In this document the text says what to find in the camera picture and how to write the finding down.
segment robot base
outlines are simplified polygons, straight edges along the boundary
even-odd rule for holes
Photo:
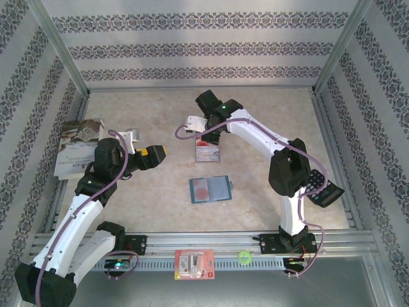
[[[36,303],[35,288],[39,273],[40,269],[33,265],[20,264],[14,274],[21,297],[31,304]],[[53,272],[44,272],[40,292],[41,305],[68,307],[76,291],[77,286],[73,282],[73,276],[67,275],[66,278],[62,278]]]
[[[302,246],[308,253],[317,252],[315,236],[308,233],[308,227],[294,236],[290,236],[279,227],[279,233],[262,233],[253,239],[260,242],[262,255],[303,253]]]

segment enclosure wall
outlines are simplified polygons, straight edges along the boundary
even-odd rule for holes
[[[41,232],[56,189],[59,131],[81,95],[24,1],[0,1],[0,306],[17,293],[14,271]]]
[[[372,3],[321,93],[398,306],[409,305],[408,2]]]
[[[45,0],[87,85],[312,86],[357,0]]]

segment beige floor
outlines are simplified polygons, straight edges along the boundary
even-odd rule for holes
[[[261,123],[289,139],[300,138],[307,151],[329,170],[328,155],[307,89],[214,88],[222,101],[233,98]],[[89,228],[102,221],[123,225],[128,232],[186,232],[276,230],[280,224],[279,195],[268,183],[269,160],[244,140],[223,134],[219,164],[194,162],[194,142],[179,141],[174,130],[186,116],[202,116],[195,104],[205,89],[93,93],[87,118],[102,117],[108,129],[140,129],[138,148],[166,145],[169,155],[157,168],[137,171],[119,182],[102,213]],[[233,199],[223,203],[191,204],[189,179],[228,175],[234,184]],[[70,180],[59,220],[70,205],[77,180]],[[326,229],[348,228],[340,200],[326,209],[305,201],[307,221]]]

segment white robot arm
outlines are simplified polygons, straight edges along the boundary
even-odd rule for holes
[[[130,178],[137,169],[155,168],[167,152],[162,145],[135,150],[133,142],[138,135],[135,129],[115,134],[123,138],[128,155],[117,139],[98,142],[95,161],[79,180],[76,196],[60,226],[30,265],[21,263],[17,267],[15,279],[24,301],[36,304],[38,294],[43,307],[69,306],[78,284],[99,259],[111,251],[124,250],[125,228],[111,222],[100,224],[90,240],[78,247],[115,192],[116,180]]]
[[[185,130],[204,132],[220,128],[202,136],[203,141],[218,144],[222,131],[236,134],[257,148],[271,160],[269,182],[281,195],[282,218],[280,232],[288,237],[290,246],[299,243],[307,228],[300,220],[304,219],[304,201],[301,200],[298,214],[299,196],[304,193],[309,176],[309,163],[305,157],[288,150],[285,145],[297,147],[305,152],[305,145],[299,139],[290,141],[253,118],[250,113],[235,100],[225,103],[219,101],[209,90],[201,94],[196,103],[204,113],[204,118],[189,116]]]

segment metal bracket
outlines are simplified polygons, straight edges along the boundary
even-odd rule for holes
[[[280,241],[278,233],[262,233],[259,237],[253,237],[254,240],[259,241],[260,251],[262,255],[266,254],[288,254],[288,253],[303,253],[302,246],[307,253],[316,253],[317,244],[313,233],[308,233],[307,237],[300,242],[293,250],[289,251]]]
[[[145,235],[126,235],[125,251],[134,251],[139,256],[144,256],[147,238]]]

